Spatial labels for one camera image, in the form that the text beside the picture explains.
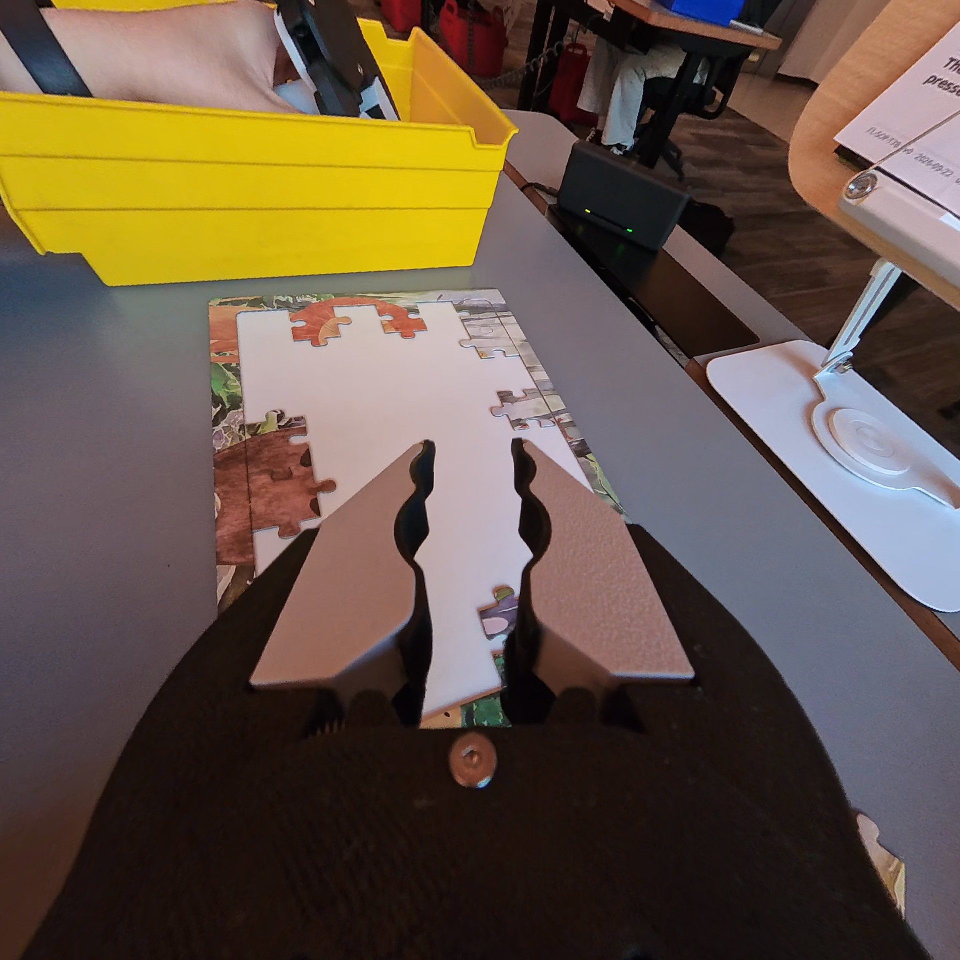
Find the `puzzle frame tray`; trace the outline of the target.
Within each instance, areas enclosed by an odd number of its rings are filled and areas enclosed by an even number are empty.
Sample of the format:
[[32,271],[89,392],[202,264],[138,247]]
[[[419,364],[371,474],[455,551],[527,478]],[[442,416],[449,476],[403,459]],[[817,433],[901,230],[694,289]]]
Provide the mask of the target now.
[[[341,336],[326,345],[295,342],[290,314],[331,298]],[[510,311],[501,316],[519,356],[482,359],[460,345],[466,330],[453,302],[468,297],[501,300],[496,289],[381,294],[276,294],[217,298],[208,305],[211,420],[214,469],[217,597],[224,611],[292,541],[278,527],[252,529],[245,424],[272,410],[306,420],[306,442],[316,481],[336,490],[317,497],[320,516],[299,523],[316,527],[365,487],[415,442],[436,446],[436,487],[428,502],[435,538],[419,563],[434,577],[431,600],[434,653],[426,682],[424,717],[461,715],[480,724],[505,721],[495,699],[503,644],[490,642],[478,609],[495,602],[501,585],[520,590],[528,551],[517,534],[520,501],[513,486],[510,446],[515,435],[533,442],[621,516],[602,468],[567,404],[557,425],[514,430],[494,416],[498,391],[521,395],[554,387]],[[377,299],[418,313],[426,331],[405,340],[382,329]]]

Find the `wooden background desk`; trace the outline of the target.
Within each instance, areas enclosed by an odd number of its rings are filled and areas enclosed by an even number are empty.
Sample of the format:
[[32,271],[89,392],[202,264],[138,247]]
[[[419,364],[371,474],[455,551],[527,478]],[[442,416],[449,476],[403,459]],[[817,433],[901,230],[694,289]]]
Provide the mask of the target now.
[[527,60],[539,56],[547,46],[561,42],[570,21],[582,25],[614,46],[630,46],[645,52],[657,42],[675,42],[686,52],[721,56],[737,55],[754,49],[776,50],[782,40],[764,31],[721,27],[680,16],[653,1],[614,1],[610,18],[582,1],[539,1],[527,49]]

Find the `green white puzzle piece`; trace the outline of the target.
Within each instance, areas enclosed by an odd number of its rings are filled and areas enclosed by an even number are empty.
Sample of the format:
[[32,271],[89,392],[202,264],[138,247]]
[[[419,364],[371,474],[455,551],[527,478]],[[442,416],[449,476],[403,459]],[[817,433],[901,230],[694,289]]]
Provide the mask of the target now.
[[306,437],[306,429],[306,418],[304,416],[288,416],[282,410],[271,410],[266,414],[264,420],[243,425],[241,442],[277,431],[294,438]]

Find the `red puzzle piece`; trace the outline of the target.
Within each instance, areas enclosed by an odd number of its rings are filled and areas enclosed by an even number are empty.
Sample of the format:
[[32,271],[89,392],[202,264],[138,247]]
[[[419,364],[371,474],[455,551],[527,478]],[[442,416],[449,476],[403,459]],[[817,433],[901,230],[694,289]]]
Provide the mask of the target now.
[[340,326],[350,324],[348,317],[339,317],[335,310],[338,307],[363,306],[364,301],[355,297],[339,296],[322,301],[315,301],[303,306],[290,314],[292,338],[294,342],[309,342],[312,346],[325,346],[331,338],[341,336]]
[[385,333],[396,333],[402,339],[410,340],[427,330],[425,321],[417,312],[411,313],[404,306],[381,298],[376,299],[374,305]]

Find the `person's left hand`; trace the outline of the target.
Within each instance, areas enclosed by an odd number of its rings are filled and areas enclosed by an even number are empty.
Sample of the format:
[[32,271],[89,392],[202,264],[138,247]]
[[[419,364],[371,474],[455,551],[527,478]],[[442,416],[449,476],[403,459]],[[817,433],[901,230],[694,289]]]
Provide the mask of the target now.
[[146,11],[53,9],[47,25],[98,98],[294,113],[274,91],[274,15],[241,1]]

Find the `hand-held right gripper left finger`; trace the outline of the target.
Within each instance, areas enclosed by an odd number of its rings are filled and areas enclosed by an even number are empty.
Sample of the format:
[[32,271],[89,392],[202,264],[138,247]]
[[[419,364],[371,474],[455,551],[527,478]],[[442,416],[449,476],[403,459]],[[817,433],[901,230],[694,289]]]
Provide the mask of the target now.
[[411,446],[324,520],[250,678],[353,698],[423,698],[432,630],[415,556],[429,532],[435,444]]

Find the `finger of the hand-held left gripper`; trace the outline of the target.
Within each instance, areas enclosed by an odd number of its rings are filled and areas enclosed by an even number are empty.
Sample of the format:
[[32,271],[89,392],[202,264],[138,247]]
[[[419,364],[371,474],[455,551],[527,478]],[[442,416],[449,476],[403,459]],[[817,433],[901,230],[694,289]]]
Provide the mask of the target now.
[[369,119],[399,121],[400,116],[382,76],[365,74],[361,81],[359,115]]

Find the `printed instruction sheet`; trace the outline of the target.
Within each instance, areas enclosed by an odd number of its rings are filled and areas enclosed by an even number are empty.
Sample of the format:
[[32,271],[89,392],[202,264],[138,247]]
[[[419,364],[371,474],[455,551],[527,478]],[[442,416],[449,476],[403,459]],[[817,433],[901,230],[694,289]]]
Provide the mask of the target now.
[[959,26],[835,137],[846,149],[959,214]]

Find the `black wristband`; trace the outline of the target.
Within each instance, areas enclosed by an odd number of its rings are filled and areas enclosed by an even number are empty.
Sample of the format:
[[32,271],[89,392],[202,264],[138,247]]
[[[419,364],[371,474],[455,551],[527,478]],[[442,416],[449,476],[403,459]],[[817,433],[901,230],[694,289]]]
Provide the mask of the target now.
[[1,34],[45,94],[92,96],[35,1],[2,1]]

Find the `black office chair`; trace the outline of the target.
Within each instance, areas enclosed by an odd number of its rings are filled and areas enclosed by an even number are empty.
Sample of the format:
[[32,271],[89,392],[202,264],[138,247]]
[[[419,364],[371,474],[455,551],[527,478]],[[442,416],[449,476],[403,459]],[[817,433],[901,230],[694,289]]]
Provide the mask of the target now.
[[653,169],[664,160],[682,182],[685,179],[682,151],[669,136],[681,114],[716,119],[726,109],[737,82],[744,55],[705,54],[683,50],[683,60],[674,78],[644,81],[639,118],[646,111],[653,117],[635,130],[629,154]]

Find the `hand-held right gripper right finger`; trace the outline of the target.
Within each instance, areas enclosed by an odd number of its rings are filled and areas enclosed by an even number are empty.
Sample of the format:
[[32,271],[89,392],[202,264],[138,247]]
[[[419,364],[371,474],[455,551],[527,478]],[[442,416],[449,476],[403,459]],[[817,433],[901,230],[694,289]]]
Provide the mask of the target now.
[[525,439],[511,443],[532,558],[510,636],[510,690],[687,681],[694,671],[622,516]]

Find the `yellow plastic bin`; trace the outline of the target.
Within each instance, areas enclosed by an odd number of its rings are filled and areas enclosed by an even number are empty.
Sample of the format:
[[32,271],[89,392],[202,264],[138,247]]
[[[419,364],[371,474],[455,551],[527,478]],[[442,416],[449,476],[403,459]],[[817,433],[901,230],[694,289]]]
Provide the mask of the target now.
[[516,126],[422,30],[344,13],[396,120],[4,92],[10,218],[111,286],[471,265]]

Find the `metal page holder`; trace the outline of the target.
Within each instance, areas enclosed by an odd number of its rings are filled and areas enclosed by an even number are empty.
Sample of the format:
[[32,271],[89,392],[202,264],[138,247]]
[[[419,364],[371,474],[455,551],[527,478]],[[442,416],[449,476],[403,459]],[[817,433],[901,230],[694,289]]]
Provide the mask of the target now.
[[959,215],[959,111],[914,135],[895,132],[880,121],[852,121],[836,139],[869,162],[846,186],[848,199],[876,189],[880,174]]

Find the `black bag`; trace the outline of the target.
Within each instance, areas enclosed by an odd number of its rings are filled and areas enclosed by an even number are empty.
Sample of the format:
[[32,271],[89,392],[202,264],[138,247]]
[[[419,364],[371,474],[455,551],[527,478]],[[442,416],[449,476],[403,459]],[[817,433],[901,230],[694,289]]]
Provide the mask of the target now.
[[735,222],[720,207],[689,198],[678,226],[715,258],[722,258],[734,232]]

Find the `blue box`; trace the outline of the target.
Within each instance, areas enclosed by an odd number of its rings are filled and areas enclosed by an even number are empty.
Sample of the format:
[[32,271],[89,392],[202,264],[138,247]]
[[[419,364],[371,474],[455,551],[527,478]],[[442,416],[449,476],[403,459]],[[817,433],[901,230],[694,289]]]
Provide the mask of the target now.
[[660,1],[659,3],[676,16],[728,28],[732,21],[739,18],[747,2],[738,0],[676,0]]

